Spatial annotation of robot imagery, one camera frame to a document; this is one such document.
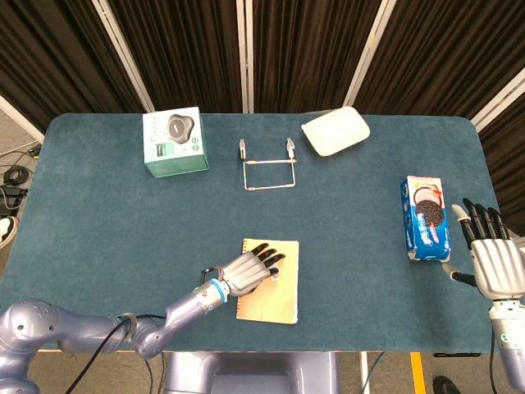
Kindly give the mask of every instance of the black cable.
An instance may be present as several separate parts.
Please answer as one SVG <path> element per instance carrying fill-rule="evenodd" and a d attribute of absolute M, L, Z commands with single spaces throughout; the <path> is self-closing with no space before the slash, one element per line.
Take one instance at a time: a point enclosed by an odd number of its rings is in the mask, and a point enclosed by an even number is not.
<path fill-rule="evenodd" d="M 162 351 L 161 351 L 161 358 L 162 358 L 162 372 L 161 372 L 161 380 L 158 383 L 157 394 L 161 394 L 162 381 L 164 380 L 164 372 L 165 372 L 165 368 L 166 368 L 166 365 L 165 365 L 166 361 L 164 360 L 164 352 L 162 352 Z"/>
<path fill-rule="evenodd" d="M 379 357 L 376 358 L 376 362 L 374 363 L 374 365 L 372 366 L 372 369 L 370 369 L 370 372 L 368 373 L 368 376 L 367 376 L 367 380 L 365 381 L 365 383 L 363 384 L 363 390 L 361 391 L 361 394 L 364 393 L 365 389 L 367 388 L 367 384 L 368 384 L 368 381 L 370 380 L 370 378 L 372 377 L 372 374 L 374 373 L 374 370 L 376 369 L 377 365 L 379 364 L 379 361 L 381 361 L 381 359 L 383 358 L 383 356 L 386 354 L 385 351 L 382 351 L 381 354 L 379 355 Z"/>
<path fill-rule="evenodd" d="M 166 316 L 159 316 L 157 314 L 141 314 L 137 316 L 137 318 L 166 318 Z M 76 387 L 77 384 L 79 384 L 80 380 L 84 377 L 85 373 L 88 372 L 89 367 L 91 367 L 91 364 L 95 361 L 95 359 L 98 356 L 98 353 L 100 353 L 102 348 L 106 345 L 107 341 L 110 340 L 110 338 L 113 336 L 115 332 L 118 331 L 119 328 L 121 328 L 124 324 L 128 323 L 129 321 L 130 320 L 128 318 L 125 318 L 109 332 L 109 334 L 104 338 L 104 340 L 102 341 L 98 349 L 93 353 L 93 355 L 91 356 L 91 359 L 89 359 L 84 369 L 80 371 L 79 376 L 77 376 L 75 381 L 69 386 L 69 388 L 66 391 L 66 394 L 71 394 L 71 392 L 73 392 L 73 389 Z"/>
<path fill-rule="evenodd" d="M 494 361 L 494 341 L 495 341 L 494 328 L 492 328 L 491 358 L 490 358 L 490 361 L 489 361 L 489 376 L 490 376 L 490 378 L 491 378 L 491 387 L 492 387 L 492 392 L 493 392 L 494 394 L 498 394 L 498 392 L 497 392 L 496 389 L 495 389 L 495 384 L 494 384 L 494 371 L 492 370 L 492 365 L 493 365 L 493 361 Z"/>
<path fill-rule="evenodd" d="M 30 173 L 33 173 L 29 168 L 24 166 L 12 165 L 7 171 L 3 173 L 3 183 L 8 186 L 18 186 L 26 183 L 30 179 Z"/>
<path fill-rule="evenodd" d="M 7 209 L 9 209 L 10 211 L 12 211 L 13 209 L 17 209 L 19 207 L 22 206 L 22 203 L 19 203 L 18 205 L 14 205 L 12 207 L 10 207 L 9 205 L 7 205 L 7 196 L 6 196 L 6 192 L 5 190 L 2 188 L 2 185 L 0 185 L 0 195 L 2 196 L 3 198 L 3 204 L 6 206 Z"/>
<path fill-rule="evenodd" d="M 14 162 L 13 164 L 2 164 L 2 165 L 0 165 L 0 167 L 9 167 L 9 168 L 11 169 L 11 168 L 13 168 L 13 167 L 14 167 L 14 166 L 15 166 L 15 165 L 16 165 L 16 164 L 17 164 L 17 163 L 18 163 L 18 162 L 19 162 L 24 156 L 28 156 L 28 157 L 30 157 L 30 158 L 34 158 L 33 156 L 31 156 L 31 155 L 28 154 L 27 152 L 22 152 L 22 151 L 20 151 L 20 150 L 15 150 L 15 151 L 13 151 L 13 152 L 6 153 L 6 154 L 0 156 L 0 158 L 5 158 L 7 155 L 9 155 L 9 154 L 11 154 L 11 153 L 22 153 L 22 154 L 20 155 L 20 157 L 19 157 L 17 160 L 15 160 L 15 162 Z M 0 173 L 0 175 L 5 175 L 7 172 L 9 172 L 9 170 Z"/>
<path fill-rule="evenodd" d="M 149 362 L 146 359 L 144 359 L 144 363 L 146 364 L 146 368 L 149 372 L 149 394 L 153 394 L 153 372 L 149 366 Z"/>

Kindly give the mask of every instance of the teal box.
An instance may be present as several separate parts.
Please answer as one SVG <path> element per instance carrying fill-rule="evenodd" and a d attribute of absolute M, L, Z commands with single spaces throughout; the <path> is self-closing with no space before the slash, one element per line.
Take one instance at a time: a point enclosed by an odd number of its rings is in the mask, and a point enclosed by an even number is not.
<path fill-rule="evenodd" d="M 198 107 L 143 115 L 144 164 L 155 177 L 208 170 Z"/>

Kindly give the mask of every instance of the blue package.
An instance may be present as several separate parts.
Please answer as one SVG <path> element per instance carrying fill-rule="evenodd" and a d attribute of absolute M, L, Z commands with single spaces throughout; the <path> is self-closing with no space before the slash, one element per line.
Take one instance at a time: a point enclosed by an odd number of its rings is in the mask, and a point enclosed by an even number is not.
<path fill-rule="evenodd" d="M 407 176 L 401 183 L 401 203 L 410 259 L 448 261 L 449 228 L 441 179 Z"/>

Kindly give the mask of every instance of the yellow notebook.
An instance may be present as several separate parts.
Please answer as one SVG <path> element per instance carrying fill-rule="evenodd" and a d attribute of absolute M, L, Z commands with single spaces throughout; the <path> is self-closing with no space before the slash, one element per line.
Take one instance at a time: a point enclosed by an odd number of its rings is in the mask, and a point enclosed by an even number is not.
<path fill-rule="evenodd" d="M 237 318 L 269 323 L 297 323 L 297 281 L 299 275 L 299 242 L 252 240 L 245 238 L 243 253 L 263 242 L 267 249 L 285 254 L 273 267 L 279 268 L 277 277 L 269 277 L 251 294 L 237 300 Z"/>

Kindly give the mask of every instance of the table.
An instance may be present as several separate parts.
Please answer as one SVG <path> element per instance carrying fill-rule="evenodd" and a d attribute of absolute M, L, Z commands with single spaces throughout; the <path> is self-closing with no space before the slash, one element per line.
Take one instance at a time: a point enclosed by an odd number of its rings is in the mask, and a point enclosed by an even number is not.
<path fill-rule="evenodd" d="M 299 240 L 297 324 L 236 320 L 231 299 L 168 350 L 488 350 L 490 302 L 438 263 L 408 260 L 399 196 L 407 175 L 441 178 L 452 264 L 471 272 L 450 205 L 469 197 L 497 207 L 473 125 L 364 116 L 367 140 L 321 158 L 300 129 L 314 117 L 203 114 L 210 170 L 165 178 L 144 166 L 140 114 L 56 118 L 0 306 L 38 297 L 82 314 L 159 314 L 202 268 L 238 255 L 244 237 Z M 297 186 L 245 191 L 239 140 L 249 158 L 285 158 L 286 137 Z M 250 183 L 287 181 L 289 170 L 262 166 Z"/>

